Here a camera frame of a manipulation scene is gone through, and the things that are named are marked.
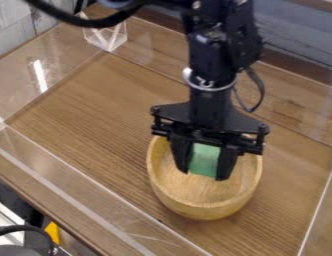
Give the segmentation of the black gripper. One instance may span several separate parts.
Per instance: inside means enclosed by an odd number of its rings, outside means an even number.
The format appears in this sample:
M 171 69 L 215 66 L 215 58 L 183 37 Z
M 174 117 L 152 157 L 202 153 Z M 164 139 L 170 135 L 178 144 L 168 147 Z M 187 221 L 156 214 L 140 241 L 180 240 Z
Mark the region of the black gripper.
M 170 142 L 175 166 L 182 173 L 188 172 L 195 143 L 221 149 L 218 181 L 230 177 L 238 156 L 263 153 L 270 127 L 234 107 L 229 91 L 191 91 L 187 102 L 155 105 L 150 112 L 152 134 Z

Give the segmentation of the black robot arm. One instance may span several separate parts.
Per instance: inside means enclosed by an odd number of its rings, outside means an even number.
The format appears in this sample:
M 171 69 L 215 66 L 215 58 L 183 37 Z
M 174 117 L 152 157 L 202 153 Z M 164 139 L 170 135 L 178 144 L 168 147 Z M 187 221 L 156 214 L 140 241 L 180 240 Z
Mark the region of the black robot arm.
M 235 83 L 245 72 L 259 90 L 263 82 L 251 65 L 262 56 L 262 37 L 254 21 L 253 0 L 95 0 L 115 13 L 83 19 L 46 0 L 23 0 L 64 23 L 108 28 L 126 21 L 144 6 L 162 5 L 180 14 L 188 45 L 183 80 L 188 100 L 155 105 L 151 131 L 170 143 L 178 170 L 222 181 L 230 178 L 238 158 L 263 153 L 269 126 L 247 114 L 254 106 L 234 107 L 241 98 Z

